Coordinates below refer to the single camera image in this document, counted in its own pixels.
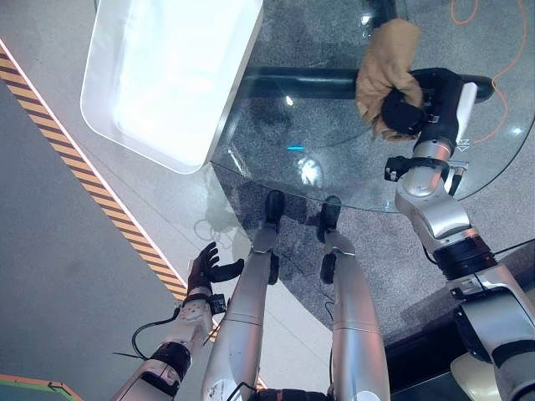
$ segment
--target gray floor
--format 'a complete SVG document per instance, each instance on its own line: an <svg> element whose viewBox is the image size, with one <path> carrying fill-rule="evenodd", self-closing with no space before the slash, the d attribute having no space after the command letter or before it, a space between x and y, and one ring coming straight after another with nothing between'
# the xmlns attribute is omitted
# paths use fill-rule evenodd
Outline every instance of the gray floor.
<svg viewBox="0 0 535 401"><path fill-rule="evenodd" d="M140 363L112 353L131 353L132 332L170 316L174 298L1 80L0 153L0 372L108 399ZM143 333L141 349L165 334ZM54 397L0 386L0 399Z"/></svg>
<svg viewBox="0 0 535 401"><path fill-rule="evenodd" d="M510 62L520 46L522 19L515 2L485 2L474 21L465 26L451 21L449 2L398 3L406 6L399 8L421 30L416 69L446 66L464 74L493 76ZM355 8L352 2L336 2L325 9L324 3L315 1L306 6L285 0L266 2L264 24L249 64L307 68L358 65L367 41L363 38L365 27L359 23L367 10L364 3L360 5ZM534 4L524 6L532 32ZM494 12L498 7L503 12L499 30ZM463 19L470 11L466 4L459 5L457 17ZM498 83L510 109L501 131L481 145L454 154L455 160L470 163L458 195L468 196L462 204L495 251L535 236L535 185L530 170L525 168L535 160L533 133L507 167L532 124L534 63L535 46L530 34L514 70ZM284 97L250 99L234 109L235 120L227 124L213 158L214 169L250 235L269 188L292 194L287 196L288 210L278 244L281 279L315 317L330 327L324 303L333 293L318 279L323 255L314 227L319 200L338 195L347 206L394 209L395 185L383 180L382 171L387 157L408 156L411 144L371 142L369 130L348 100L295 99L289 105ZM477 104L465 138L475 140L488 134L501 115L502 104L496 94ZM521 134L513 135L514 129ZM288 152L288 145L302 145L305 151ZM316 181L307 185L302 182L300 160L312 160L319 166ZM346 208L340 221L342 232L357 246L387 343L417 332L452 308L454 303L443 288L444 277L424 258L403 216ZM531 272L532 265L526 269Z"/></svg>

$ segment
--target gray tile floor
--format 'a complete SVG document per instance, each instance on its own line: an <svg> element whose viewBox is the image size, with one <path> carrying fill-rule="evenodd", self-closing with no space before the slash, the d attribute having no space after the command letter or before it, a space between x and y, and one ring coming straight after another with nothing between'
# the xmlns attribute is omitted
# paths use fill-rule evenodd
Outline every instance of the gray tile floor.
<svg viewBox="0 0 535 401"><path fill-rule="evenodd" d="M361 6L357 9L354 2L334 2L326 10L322 2L307 2L306 6L285 0L267 2L249 64L329 68L358 65L366 44L365 29L358 23L366 11L365 4ZM449 2L410 0L400 7L421 30L414 68L446 66L460 73L486 76L505 68L522 41L517 4L485 2L474 21L463 26L451 21L449 6ZM525 2L524 7L532 32L534 4ZM464 3L459 5L457 17L469 15L469 8ZM497 21L498 8L502 16ZM535 46L530 34L513 71L498 81L510 110L502 129L491 140L454 154L454 159L470 162L459 189L461 198L470 196L462 204L494 250L535 236L535 186L530 170L525 168L534 161L532 133L518 157L499 175L522 146L532 124L534 63ZM474 140L491 132L502 107L497 94L477 104L465 137ZM288 195L278 247L281 279L329 327L324 303L326 295L333 294L318 280L323 253L314 234L315 215L321 205L318 200L338 195L352 207L389 207L386 202L392 203L395 185L382 178L385 161L389 156L408 156L411 144L371 142L353 102L347 100L295 99L288 105L284 98L250 99L235 109L235 124L227 125L213 158L222 187L251 235L268 187L292 194ZM520 130L519 136L515 136L515 129ZM307 149L303 153L286 151L287 145L295 144ZM303 158L319 163L321 180L310 185L302 182L296 166ZM357 246L387 343L418 331L452 307L448 297L431 302L437 293L444 295L445 279L424 258L403 216L345 209L340 220L342 231Z"/></svg>

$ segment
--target tan fabric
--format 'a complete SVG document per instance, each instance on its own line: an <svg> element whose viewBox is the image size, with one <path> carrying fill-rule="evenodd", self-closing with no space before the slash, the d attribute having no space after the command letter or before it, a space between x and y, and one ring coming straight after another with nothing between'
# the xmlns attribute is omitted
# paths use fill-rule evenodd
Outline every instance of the tan fabric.
<svg viewBox="0 0 535 401"><path fill-rule="evenodd" d="M396 87L405 101L421 107L423 95L408 73L415 57L420 30L403 19L393 19L374 30L357 77L357 109L364 122L373 125L373 139L409 140L409 135L389 129L380 116L385 96Z"/></svg>

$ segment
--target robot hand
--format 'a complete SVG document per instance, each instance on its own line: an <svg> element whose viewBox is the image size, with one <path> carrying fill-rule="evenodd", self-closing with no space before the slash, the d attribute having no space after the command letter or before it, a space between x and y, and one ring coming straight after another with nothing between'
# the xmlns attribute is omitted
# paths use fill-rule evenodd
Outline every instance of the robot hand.
<svg viewBox="0 0 535 401"><path fill-rule="evenodd" d="M218 266L219 256L215 242L204 248L193 261L190 276L187 279L187 293L198 287L209 288L211 283L226 282L242 274L244 260L238 259L234 263Z"/></svg>

